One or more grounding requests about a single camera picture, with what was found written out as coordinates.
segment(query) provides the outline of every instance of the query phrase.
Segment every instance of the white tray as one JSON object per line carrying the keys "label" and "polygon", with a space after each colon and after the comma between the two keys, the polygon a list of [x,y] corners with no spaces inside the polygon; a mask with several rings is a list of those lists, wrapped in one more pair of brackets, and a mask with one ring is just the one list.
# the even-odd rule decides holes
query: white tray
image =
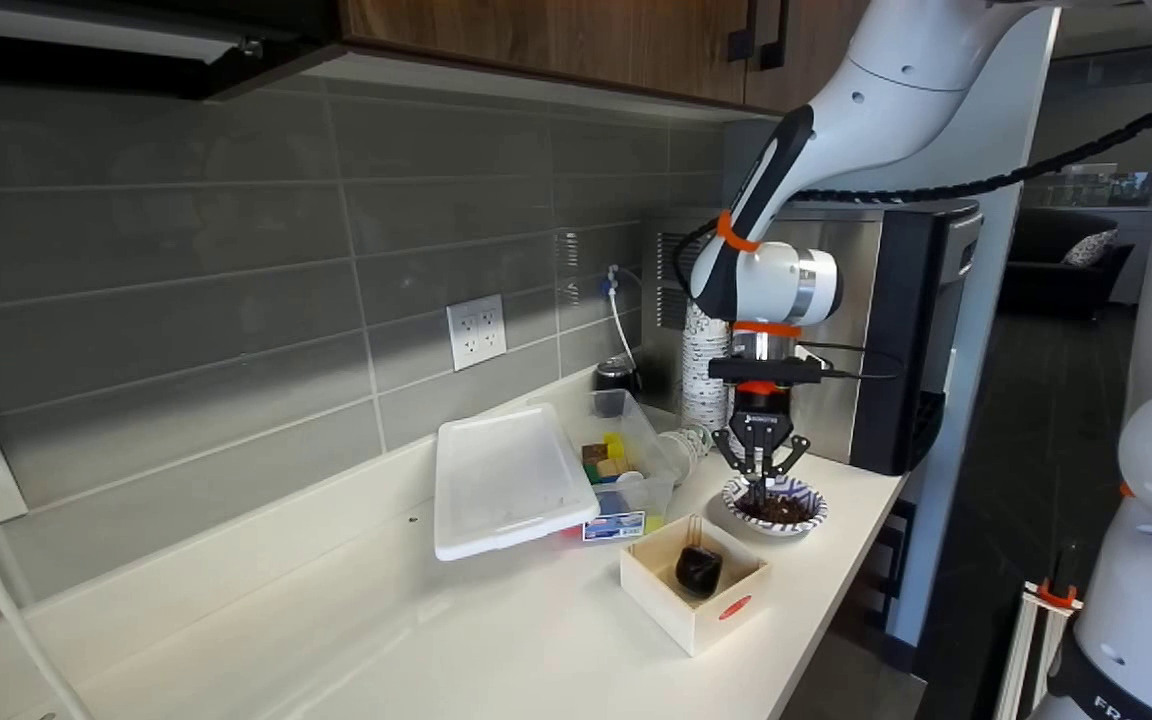
{"label": "white tray", "polygon": [[430,551],[463,561],[599,515],[546,405],[441,428]]}

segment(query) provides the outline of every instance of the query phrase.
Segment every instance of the wooden cabinet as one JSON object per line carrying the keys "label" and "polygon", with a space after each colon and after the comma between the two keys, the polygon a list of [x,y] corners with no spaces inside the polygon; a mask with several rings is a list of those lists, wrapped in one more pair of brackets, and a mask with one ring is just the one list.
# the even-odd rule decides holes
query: wooden cabinet
{"label": "wooden cabinet", "polygon": [[751,0],[751,45],[784,21],[784,67],[726,59],[748,0],[339,0],[344,39],[634,94],[793,109],[842,59],[865,0]]}

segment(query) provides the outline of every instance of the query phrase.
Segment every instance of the floor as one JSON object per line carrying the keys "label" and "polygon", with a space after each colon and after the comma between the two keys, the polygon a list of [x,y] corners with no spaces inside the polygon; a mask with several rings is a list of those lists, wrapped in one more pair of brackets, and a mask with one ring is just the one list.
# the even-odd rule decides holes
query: floor
{"label": "floor", "polygon": [[1092,575],[1114,507],[1114,428],[1130,312],[1097,323],[1001,315],[976,402],[971,446],[945,542],[920,680],[831,635],[784,720],[971,720],[993,715],[997,627],[1007,634],[1020,581],[1077,546]]}

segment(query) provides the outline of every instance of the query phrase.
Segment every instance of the white cable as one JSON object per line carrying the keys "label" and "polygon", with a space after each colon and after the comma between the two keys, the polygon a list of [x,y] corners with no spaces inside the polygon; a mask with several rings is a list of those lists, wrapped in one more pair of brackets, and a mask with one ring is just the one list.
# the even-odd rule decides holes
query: white cable
{"label": "white cable", "polygon": [[0,615],[6,620],[14,644],[22,650],[22,657],[31,662],[31,667],[47,680],[47,687],[55,694],[61,708],[68,720],[89,720],[92,714],[83,708],[83,702],[68,687],[68,680],[55,674],[53,657],[31,641],[4,575],[0,575]]}
{"label": "white cable", "polygon": [[631,348],[627,348],[627,335],[623,335],[623,323],[621,323],[621,283],[617,283],[617,272],[631,276],[627,268],[621,265],[606,265],[606,303],[611,303],[611,323],[617,323],[617,335],[621,335],[621,348],[623,348],[623,360],[631,360]]}

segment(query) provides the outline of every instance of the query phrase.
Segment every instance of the cardboard box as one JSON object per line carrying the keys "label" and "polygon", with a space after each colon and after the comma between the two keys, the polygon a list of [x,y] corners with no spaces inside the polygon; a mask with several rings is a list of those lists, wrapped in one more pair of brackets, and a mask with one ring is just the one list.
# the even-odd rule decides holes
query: cardboard box
{"label": "cardboard box", "polygon": [[[677,581],[682,548],[724,561],[708,600],[697,600]],[[673,519],[621,551],[621,589],[690,657],[739,627],[758,609],[764,583],[766,565],[736,535],[697,515]]]}

